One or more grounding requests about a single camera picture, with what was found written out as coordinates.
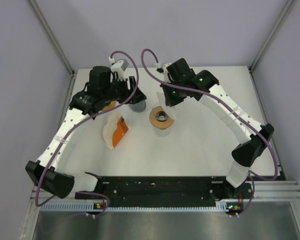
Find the wooden dripper ring holder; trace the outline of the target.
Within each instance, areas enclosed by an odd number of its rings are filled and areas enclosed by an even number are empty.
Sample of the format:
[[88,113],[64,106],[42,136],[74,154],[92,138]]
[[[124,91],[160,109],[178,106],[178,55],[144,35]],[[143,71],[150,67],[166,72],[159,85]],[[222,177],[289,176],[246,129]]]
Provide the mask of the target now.
[[160,130],[166,130],[170,128],[175,122],[160,105],[151,109],[149,121],[153,127]]

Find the clear glass carafe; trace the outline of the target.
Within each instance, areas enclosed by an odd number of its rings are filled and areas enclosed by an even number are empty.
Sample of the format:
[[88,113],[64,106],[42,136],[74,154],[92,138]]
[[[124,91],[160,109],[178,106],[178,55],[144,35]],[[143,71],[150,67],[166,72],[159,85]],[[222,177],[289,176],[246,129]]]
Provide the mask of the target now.
[[[157,107],[157,106],[160,106],[160,104],[159,104],[159,103],[156,103],[155,105],[153,105],[152,108]],[[169,127],[168,129],[161,130],[161,129],[155,128],[155,127],[153,126],[154,132],[155,132],[158,136],[160,136],[160,137],[166,137],[166,136],[168,136],[168,135],[170,134],[170,132],[171,132],[171,128],[172,128],[172,126]]]

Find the orange coffee filter pack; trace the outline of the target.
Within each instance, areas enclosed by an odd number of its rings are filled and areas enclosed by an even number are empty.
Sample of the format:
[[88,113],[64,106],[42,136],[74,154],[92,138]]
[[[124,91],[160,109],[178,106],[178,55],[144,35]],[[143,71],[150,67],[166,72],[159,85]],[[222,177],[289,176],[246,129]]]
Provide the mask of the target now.
[[129,127],[121,114],[112,113],[103,127],[102,136],[108,149],[114,149],[128,132]]

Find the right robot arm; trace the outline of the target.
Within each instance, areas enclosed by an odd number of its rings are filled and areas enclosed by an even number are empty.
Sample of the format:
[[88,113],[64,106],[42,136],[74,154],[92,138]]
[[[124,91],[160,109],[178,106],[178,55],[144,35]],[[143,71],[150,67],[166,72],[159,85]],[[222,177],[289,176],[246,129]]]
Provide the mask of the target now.
[[160,103],[171,118],[175,117],[174,107],[186,98],[194,98],[212,111],[238,141],[231,152],[233,161],[226,175],[223,192],[229,198],[235,198],[242,191],[242,184],[248,177],[254,161],[269,147],[274,133],[271,124],[263,125],[250,117],[225,92],[220,81],[208,70],[196,73],[184,58],[174,63],[155,64],[156,71],[163,74],[158,95]]

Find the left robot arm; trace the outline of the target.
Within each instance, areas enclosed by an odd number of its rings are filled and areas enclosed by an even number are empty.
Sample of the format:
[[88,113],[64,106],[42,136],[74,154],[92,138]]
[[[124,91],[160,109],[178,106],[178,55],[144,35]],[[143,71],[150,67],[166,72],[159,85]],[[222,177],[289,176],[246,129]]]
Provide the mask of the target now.
[[138,76],[126,76],[126,67],[118,61],[111,67],[94,66],[83,89],[72,96],[65,118],[46,150],[25,171],[37,190],[64,199],[70,193],[86,191],[99,198],[104,191],[92,173],[69,173],[68,160],[89,122],[111,102],[136,104],[146,100],[137,87]]

